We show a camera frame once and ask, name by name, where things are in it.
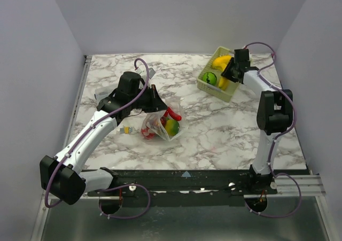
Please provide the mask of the clear zip top bag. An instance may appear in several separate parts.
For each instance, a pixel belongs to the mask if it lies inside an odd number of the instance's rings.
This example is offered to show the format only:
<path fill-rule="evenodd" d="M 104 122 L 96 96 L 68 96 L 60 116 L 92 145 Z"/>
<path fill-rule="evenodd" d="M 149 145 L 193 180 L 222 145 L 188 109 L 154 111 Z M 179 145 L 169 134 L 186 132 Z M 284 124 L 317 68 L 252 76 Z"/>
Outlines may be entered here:
<path fill-rule="evenodd" d="M 172 141 L 187 131 L 189 124 L 185 118 L 180 100 L 166 100 L 168 109 L 148 113 L 141 126 L 141 134 L 147 140 L 161 138 Z"/>

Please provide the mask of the clear plastic screw box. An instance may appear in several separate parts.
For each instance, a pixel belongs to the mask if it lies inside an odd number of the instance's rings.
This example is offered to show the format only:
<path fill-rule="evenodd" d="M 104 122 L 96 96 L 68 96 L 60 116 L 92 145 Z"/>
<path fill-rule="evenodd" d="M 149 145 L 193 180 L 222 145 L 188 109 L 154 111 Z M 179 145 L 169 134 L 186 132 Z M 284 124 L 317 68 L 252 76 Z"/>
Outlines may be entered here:
<path fill-rule="evenodd" d="M 113 89 L 108 87 L 96 89 L 94 93 L 96 102 L 100 102 L 102 99 L 106 98 L 112 91 Z"/>

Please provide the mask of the red toy bell pepper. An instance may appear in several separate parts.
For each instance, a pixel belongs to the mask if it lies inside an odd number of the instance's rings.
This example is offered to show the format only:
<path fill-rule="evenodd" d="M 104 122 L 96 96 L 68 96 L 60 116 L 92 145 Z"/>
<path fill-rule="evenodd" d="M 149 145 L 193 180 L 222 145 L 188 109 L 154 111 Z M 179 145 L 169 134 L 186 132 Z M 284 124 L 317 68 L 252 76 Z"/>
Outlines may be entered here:
<path fill-rule="evenodd" d="M 149 127 L 142 128 L 141 134 L 145 139 L 152 139 L 156 135 L 155 132 L 151 130 Z"/>

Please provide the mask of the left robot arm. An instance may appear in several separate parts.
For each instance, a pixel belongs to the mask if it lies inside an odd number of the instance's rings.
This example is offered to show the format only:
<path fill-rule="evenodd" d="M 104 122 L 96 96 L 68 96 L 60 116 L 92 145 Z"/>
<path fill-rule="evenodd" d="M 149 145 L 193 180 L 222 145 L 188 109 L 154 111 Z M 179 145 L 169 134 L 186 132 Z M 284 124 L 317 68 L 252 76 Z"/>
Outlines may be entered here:
<path fill-rule="evenodd" d="M 145 113 L 164 111 L 167 105 L 150 84 L 154 70 L 140 75 L 138 71 L 124 72 L 112 91 L 103 88 L 96 111 L 79 134 L 54 157 L 40 161 L 41 187 L 61 201 L 72 205 L 85 192 L 102 190 L 106 195 L 118 191 L 114 173 L 106 168 L 82 174 L 82 168 L 100 142 L 113 131 L 132 110 Z"/>

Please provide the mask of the dark red toy apple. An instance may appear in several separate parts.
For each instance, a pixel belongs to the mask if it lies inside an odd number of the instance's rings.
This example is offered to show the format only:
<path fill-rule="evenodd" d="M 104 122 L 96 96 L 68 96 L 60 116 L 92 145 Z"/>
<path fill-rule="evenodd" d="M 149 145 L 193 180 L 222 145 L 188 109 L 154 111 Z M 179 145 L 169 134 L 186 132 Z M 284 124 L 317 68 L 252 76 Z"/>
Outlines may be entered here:
<path fill-rule="evenodd" d="M 160 122 L 162 126 L 164 127 L 166 125 L 167 119 L 165 117 L 160 118 Z"/>

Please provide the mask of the aluminium frame rail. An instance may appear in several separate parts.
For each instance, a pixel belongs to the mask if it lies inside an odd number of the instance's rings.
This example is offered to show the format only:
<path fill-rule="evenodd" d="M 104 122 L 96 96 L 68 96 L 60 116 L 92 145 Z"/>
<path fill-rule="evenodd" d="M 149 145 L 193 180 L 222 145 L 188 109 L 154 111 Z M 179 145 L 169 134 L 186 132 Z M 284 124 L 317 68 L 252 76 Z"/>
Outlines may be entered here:
<path fill-rule="evenodd" d="M 292 176 L 292 178 L 294 181 L 286 176 L 275 179 L 277 195 L 284 197 L 298 196 L 297 183 L 303 197 L 325 196 L 326 191 L 319 175 L 296 175 Z"/>

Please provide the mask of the cream plastic basket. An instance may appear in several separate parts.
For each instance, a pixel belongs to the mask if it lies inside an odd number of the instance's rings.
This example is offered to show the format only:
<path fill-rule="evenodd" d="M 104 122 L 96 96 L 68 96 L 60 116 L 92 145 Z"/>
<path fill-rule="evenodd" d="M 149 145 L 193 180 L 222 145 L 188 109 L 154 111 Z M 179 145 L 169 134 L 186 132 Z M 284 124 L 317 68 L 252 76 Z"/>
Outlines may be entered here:
<path fill-rule="evenodd" d="M 228 79 L 230 63 L 246 69 L 251 65 L 250 53 L 246 48 L 230 50 L 218 47 L 197 77 L 197 88 L 224 102 L 229 102 L 239 87 L 239 82 Z"/>

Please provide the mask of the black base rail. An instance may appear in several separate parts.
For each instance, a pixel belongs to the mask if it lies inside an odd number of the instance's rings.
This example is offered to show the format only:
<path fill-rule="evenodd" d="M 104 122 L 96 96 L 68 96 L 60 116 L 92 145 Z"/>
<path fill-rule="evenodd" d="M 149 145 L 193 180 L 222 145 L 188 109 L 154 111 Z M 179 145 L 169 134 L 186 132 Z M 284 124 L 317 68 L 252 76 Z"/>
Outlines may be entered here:
<path fill-rule="evenodd" d="M 273 178 L 249 170 L 116 170 L 111 190 L 88 192 L 105 206 L 243 206 L 245 198 L 275 195 Z"/>

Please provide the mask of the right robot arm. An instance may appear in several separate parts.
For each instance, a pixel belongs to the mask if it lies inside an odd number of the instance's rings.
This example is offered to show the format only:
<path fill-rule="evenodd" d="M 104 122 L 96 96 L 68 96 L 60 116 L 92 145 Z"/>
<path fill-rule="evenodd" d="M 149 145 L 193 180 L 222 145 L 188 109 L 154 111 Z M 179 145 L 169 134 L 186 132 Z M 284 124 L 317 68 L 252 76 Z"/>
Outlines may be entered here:
<path fill-rule="evenodd" d="M 294 127 L 293 94 L 269 82 L 257 67 L 252 67 L 247 48 L 237 49 L 229 60 L 222 77 L 241 83 L 259 97 L 256 122 L 260 129 L 260 140 L 251 166 L 254 176 L 246 180 L 246 188 L 257 194 L 265 188 L 261 176 L 273 173 L 273 163 L 281 137 Z"/>

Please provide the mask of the green toy bell pepper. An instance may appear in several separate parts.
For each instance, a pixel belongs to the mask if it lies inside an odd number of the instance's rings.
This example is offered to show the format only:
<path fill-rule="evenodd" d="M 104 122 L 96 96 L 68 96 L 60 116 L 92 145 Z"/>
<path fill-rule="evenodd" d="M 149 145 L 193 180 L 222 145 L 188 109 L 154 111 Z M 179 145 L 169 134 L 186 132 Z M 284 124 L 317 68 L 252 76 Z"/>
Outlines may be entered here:
<path fill-rule="evenodd" d="M 178 134 L 180 129 L 180 124 L 174 119 L 169 119 L 166 121 L 165 130 L 168 136 L 175 136 Z"/>

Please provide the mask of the red toy chili pepper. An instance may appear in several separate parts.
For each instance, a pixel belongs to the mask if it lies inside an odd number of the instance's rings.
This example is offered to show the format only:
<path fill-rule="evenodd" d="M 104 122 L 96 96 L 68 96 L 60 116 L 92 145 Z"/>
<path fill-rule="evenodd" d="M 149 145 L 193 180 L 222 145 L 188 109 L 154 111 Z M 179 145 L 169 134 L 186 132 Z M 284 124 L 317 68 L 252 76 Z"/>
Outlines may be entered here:
<path fill-rule="evenodd" d="M 168 117 L 168 116 L 171 117 L 175 121 L 182 120 L 182 117 L 179 114 L 175 113 L 170 107 L 168 107 L 168 109 L 164 113 L 164 117 Z"/>

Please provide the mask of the yellow toy banana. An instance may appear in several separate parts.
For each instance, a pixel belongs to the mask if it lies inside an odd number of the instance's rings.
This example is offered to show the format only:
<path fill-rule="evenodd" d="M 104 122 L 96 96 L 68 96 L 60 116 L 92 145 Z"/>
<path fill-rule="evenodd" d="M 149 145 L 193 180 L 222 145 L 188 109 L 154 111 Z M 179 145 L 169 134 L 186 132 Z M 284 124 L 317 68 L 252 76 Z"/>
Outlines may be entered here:
<path fill-rule="evenodd" d="M 221 76 L 221 73 L 223 71 L 221 71 L 220 69 L 213 69 L 213 68 L 210 68 L 210 70 L 212 71 L 212 73 L 214 73 L 217 76 L 217 83 L 215 86 L 221 90 L 226 90 L 230 81 Z"/>

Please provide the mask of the yellow toy lemon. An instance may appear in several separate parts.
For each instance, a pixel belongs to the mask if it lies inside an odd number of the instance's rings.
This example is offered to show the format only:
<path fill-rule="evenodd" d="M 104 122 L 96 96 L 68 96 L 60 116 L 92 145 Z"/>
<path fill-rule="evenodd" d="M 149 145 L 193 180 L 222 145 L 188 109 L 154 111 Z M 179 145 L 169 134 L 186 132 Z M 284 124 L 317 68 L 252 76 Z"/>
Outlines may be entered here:
<path fill-rule="evenodd" d="M 213 69 L 220 69 L 221 71 L 223 71 L 231 59 L 232 59 L 232 56 L 230 56 L 230 55 L 217 57 L 212 62 L 212 68 Z"/>

